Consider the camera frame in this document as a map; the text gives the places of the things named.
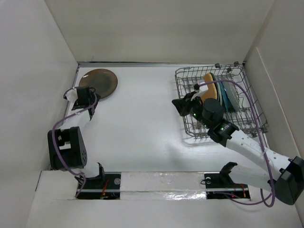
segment white panel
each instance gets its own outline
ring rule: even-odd
[[[202,172],[123,172],[120,191],[198,191]]]
[[[273,0],[46,0],[77,61],[242,62]]]
[[[140,183],[147,180],[138,175],[136,186],[141,188]],[[228,199],[138,200],[140,195],[136,195],[134,200],[71,200],[70,196],[75,195],[75,183],[76,180],[67,172],[42,172],[27,228],[302,227],[295,206],[278,200],[270,209],[263,204],[242,206]],[[260,201],[258,189],[250,187],[250,195],[253,202]]]
[[[255,91],[257,95],[260,93],[260,103],[270,123],[271,138],[267,136],[269,144],[289,156],[297,154],[298,149],[302,157],[304,156],[303,12],[303,0],[275,1],[265,31],[257,42],[264,66],[260,64],[260,60],[257,60],[256,53],[251,55],[247,63],[252,72],[249,75],[252,84],[261,86]],[[262,83],[265,75],[263,71],[267,72],[274,85],[286,118],[281,110],[274,108],[278,103],[271,102],[273,89]],[[304,223],[303,202],[302,194],[296,206]]]
[[[127,191],[120,193],[121,200],[202,200],[205,201],[205,190],[196,191]]]
[[[0,227],[25,227],[77,63],[43,0],[0,1]]]

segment metal wire basket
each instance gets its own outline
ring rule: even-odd
[[[212,66],[186,67],[176,70],[175,80],[179,98],[183,98],[187,93],[194,91],[194,85],[198,80],[203,79],[207,73],[213,73],[216,79],[233,80],[246,90],[254,104],[258,116],[259,129],[262,133],[266,133],[268,127],[266,117],[247,79],[244,66],[238,62],[232,65],[216,64]],[[257,129],[249,102],[244,93],[237,86],[232,85],[236,90],[240,109],[237,112],[226,112],[224,118],[238,126],[246,134],[256,137]],[[208,138],[208,129],[197,122],[192,116],[187,115],[183,117],[183,121],[186,134],[195,138]]]

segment white floor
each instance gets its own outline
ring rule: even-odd
[[[117,75],[118,86],[82,131],[87,168],[95,162],[106,171],[219,171],[231,161],[255,166],[210,139],[185,134],[171,103],[178,98],[174,74],[180,67],[105,67]],[[93,69],[81,67],[75,86]]]
[[[231,161],[255,166],[237,152],[185,134],[182,118],[171,104],[178,97],[177,68],[106,67],[117,75],[118,87],[99,102],[82,131],[88,165],[101,162],[106,171],[219,171]],[[80,68],[75,85],[92,69]],[[42,172],[27,228],[302,227],[295,206],[278,200],[271,209],[228,199],[77,200],[76,186],[67,172]],[[260,201],[259,190],[249,190],[252,202]]]

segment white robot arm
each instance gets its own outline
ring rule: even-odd
[[[260,167],[260,169],[249,169],[235,162],[229,162],[219,173],[220,181],[231,184],[243,183],[271,191],[271,181],[264,156],[266,153],[276,198],[289,205],[296,202],[304,190],[303,159],[299,157],[290,159],[268,148],[262,151],[259,143],[223,118],[224,108],[216,99],[210,98],[202,102],[201,98],[192,92],[184,98],[172,100],[172,103],[180,116],[190,114],[209,128],[208,135],[213,141],[242,154]]]
[[[87,165],[87,153],[81,130],[92,119],[100,96],[93,88],[77,87],[69,89],[64,98],[71,102],[71,117],[55,130],[55,141],[52,130],[47,134],[50,164],[54,170],[67,170],[56,152],[57,148],[68,168],[83,169]]]

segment purple cable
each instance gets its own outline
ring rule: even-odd
[[[73,89],[73,88],[69,88],[64,94],[66,95],[67,92],[70,91],[71,89]],[[53,140],[53,145],[54,145],[54,148],[55,148],[55,151],[56,151],[56,153],[57,153],[57,156],[58,156],[59,160],[61,161],[61,163],[63,164],[63,166],[65,167],[65,169],[68,170],[71,174],[73,174],[74,176],[83,176],[83,178],[84,178],[84,181],[83,181],[83,183],[82,183],[82,185],[81,185],[81,187],[80,187],[78,193],[75,195],[76,198],[77,198],[77,196],[80,194],[81,190],[84,188],[84,186],[85,186],[85,184],[86,184],[86,176],[85,176],[85,174],[84,174],[83,172],[80,172],[80,173],[73,172],[73,171],[69,168],[69,166],[66,164],[66,162],[64,161],[63,157],[61,156],[61,154],[60,154],[60,152],[59,152],[59,148],[58,148],[58,145],[57,145],[57,143],[56,143],[55,130],[56,130],[57,126],[58,126],[60,123],[64,122],[66,119],[71,118],[71,117],[73,117],[73,116],[75,116],[75,115],[77,115],[77,114],[79,114],[79,113],[82,113],[82,112],[84,112],[84,111],[86,111],[86,110],[88,110],[88,109],[94,107],[95,104],[97,103],[97,96],[96,96],[96,94],[94,94],[94,96],[95,96],[95,101],[94,101],[94,103],[93,103],[92,105],[88,106],[87,108],[84,108],[84,109],[80,110],[79,112],[76,112],[76,113],[73,113],[73,114],[71,114],[71,115],[68,115],[68,116],[64,117],[63,119],[61,119],[61,120],[59,120],[57,123],[55,123],[54,126],[53,126],[53,128],[52,128],[52,140]]]
[[[231,193],[226,193],[226,192],[223,192],[223,191],[214,191],[213,193],[215,193],[215,194],[223,194],[226,197],[227,196],[233,196],[235,198],[240,199],[240,197],[237,196],[237,195],[234,195],[234,194],[231,194]],[[264,197],[262,197],[262,201],[259,201],[259,202],[256,202],[256,203],[242,203],[242,202],[235,201],[234,199],[231,199],[231,198],[228,198],[228,197],[227,198],[230,199],[230,200],[232,200],[233,202],[238,203],[238,204],[253,206],[253,205],[258,205],[258,204],[263,203],[264,201],[268,200],[271,197],[271,195],[272,194],[270,193],[269,196],[266,197],[266,199],[264,199]]]
[[[256,112],[254,110],[254,107],[253,107],[253,104],[252,104],[252,101],[249,97],[249,95],[247,94],[247,92],[245,91],[245,89],[243,87],[241,87],[238,83],[232,81],[232,80],[227,80],[227,79],[221,79],[221,80],[216,80],[216,81],[212,81],[212,82],[206,82],[206,83],[203,83],[203,84],[200,84],[199,86],[204,86],[204,85],[208,85],[208,84],[213,84],[213,83],[217,83],[217,82],[229,82],[229,83],[232,83],[232,84],[235,84],[237,87],[239,87],[242,92],[245,94],[248,102],[249,102],[249,105],[250,105],[250,109],[251,109],[251,112],[252,112],[252,115],[253,115],[253,118],[254,118],[254,121],[255,121],[255,125],[256,125],[256,131],[257,131],[257,135],[258,135],[258,138],[260,140],[260,144],[261,144],[261,149],[262,151],[264,152],[265,150],[265,146],[263,144],[263,140],[262,140],[262,136],[261,136],[261,133],[260,133],[260,130],[259,130],[259,127],[258,127],[258,122],[257,122],[257,115],[256,115]],[[270,178],[270,186],[271,186],[271,194],[266,197],[266,199],[264,198],[264,195],[263,195],[263,191],[261,189],[261,197],[262,197],[262,201],[260,202],[257,202],[257,203],[252,203],[252,204],[246,204],[246,203],[242,203],[242,202],[238,202],[238,201],[235,201],[233,200],[234,202],[236,203],[239,203],[239,204],[243,204],[243,205],[257,205],[257,204],[260,204],[260,203],[264,203],[267,207],[271,208],[274,203],[275,203],[275,200],[276,200],[276,194],[275,194],[275,183],[274,183],[274,180],[273,180],[273,176],[272,176],[272,172],[271,172],[271,168],[270,168],[270,164],[269,164],[269,160],[268,160],[268,156],[266,153],[264,153],[264,158],[265,158],[265,162],[266,162],[266,166],[267,166],[267,170],[268,170],[268,173],[269,173],[269,178]],[[271,199],[271,203],[270,204],[267,204],[266,203],[266,200],[272,195],[272,199]]]

